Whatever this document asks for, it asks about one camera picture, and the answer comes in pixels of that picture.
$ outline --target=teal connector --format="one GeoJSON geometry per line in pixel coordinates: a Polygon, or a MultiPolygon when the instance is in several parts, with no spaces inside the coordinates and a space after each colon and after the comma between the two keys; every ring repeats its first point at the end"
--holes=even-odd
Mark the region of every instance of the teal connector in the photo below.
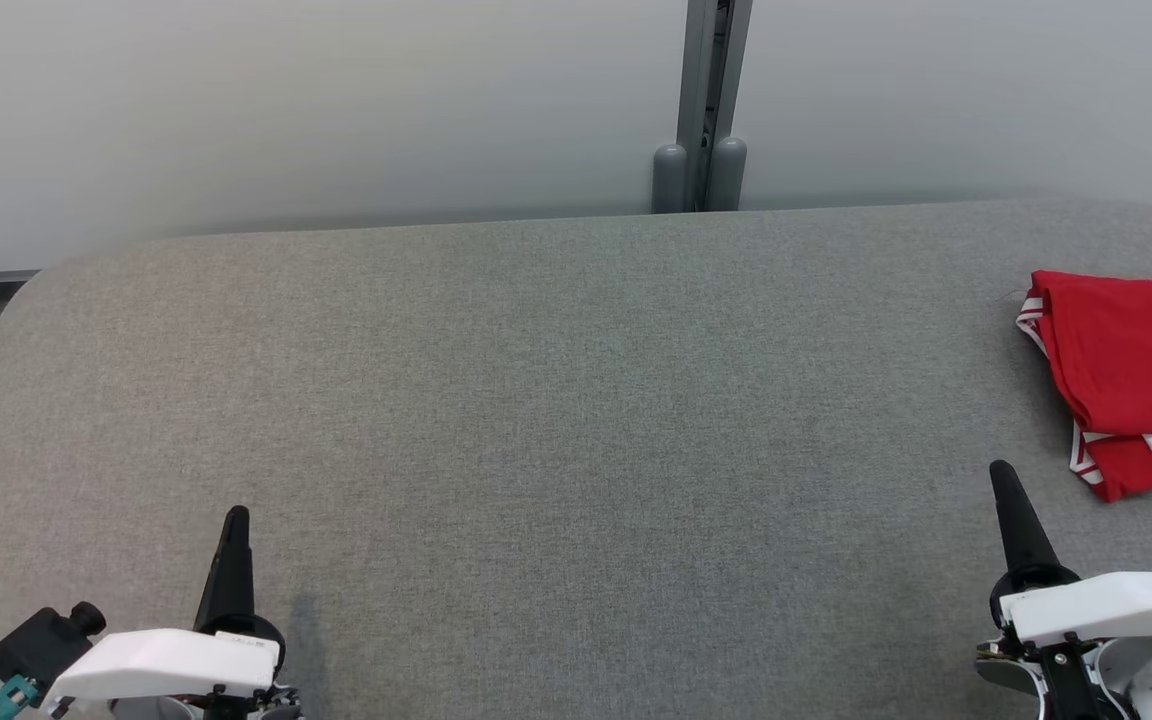
{"type": "Polygon", "coordinates": [[[29,703],[37,700],[38,688],[29,680],[17,675],[8,680],[0,688],[0,720],[12,720],[20,715],[20,711],[29,706],[29,703]]]}

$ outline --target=black knob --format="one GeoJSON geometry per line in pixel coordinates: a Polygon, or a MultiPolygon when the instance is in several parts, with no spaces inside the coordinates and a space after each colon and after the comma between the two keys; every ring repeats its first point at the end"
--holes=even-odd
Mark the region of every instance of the black knob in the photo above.
{"type": "Polygon", "coordinates": [[[105,616],[91,602],[84,601],[74,606],[74,609],[69,611],[69,620],[88,637],[105,629],[105,616]]]}

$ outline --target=white wall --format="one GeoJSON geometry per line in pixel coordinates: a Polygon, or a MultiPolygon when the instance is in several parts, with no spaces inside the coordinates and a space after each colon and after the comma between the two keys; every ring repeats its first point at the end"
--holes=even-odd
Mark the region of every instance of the white wall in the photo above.
{"type": "Polygon", "coordinates": [[[684,23],[685,0],[0,0],[0,270],[646,211],[684,23]]]}
{"type": "Polygon", "coordinates": [[[742,209],[1152,200],[1152,0],[755,0],[742,209]]]}

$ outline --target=folded red cloth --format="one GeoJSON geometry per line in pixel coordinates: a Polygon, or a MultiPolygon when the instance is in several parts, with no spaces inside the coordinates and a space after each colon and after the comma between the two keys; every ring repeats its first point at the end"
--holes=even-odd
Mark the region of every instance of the folded red cloth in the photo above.
{"type": "Polygon", "coordinates": [[[1070,469],[1108,502],[1152,488],[1152,281],[1039,270],[1016,324],[1074,414],[1070,469]]]}

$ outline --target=gray rounded bracket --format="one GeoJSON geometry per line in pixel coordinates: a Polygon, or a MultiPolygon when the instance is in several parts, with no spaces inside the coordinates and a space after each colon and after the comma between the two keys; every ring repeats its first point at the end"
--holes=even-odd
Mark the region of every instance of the gray rounded bracket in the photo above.
{"type": "Polygon", "coordinates": [[[749,146],[740,137],[723,137],[708,159],[705,210],[740,210],[740,188],[745,179],[749,146]]]}
{"type": "Polygon", "coordinates": [[[653,213],[685,213],[687,151],[677,143],[652,156],[653,213]]]}

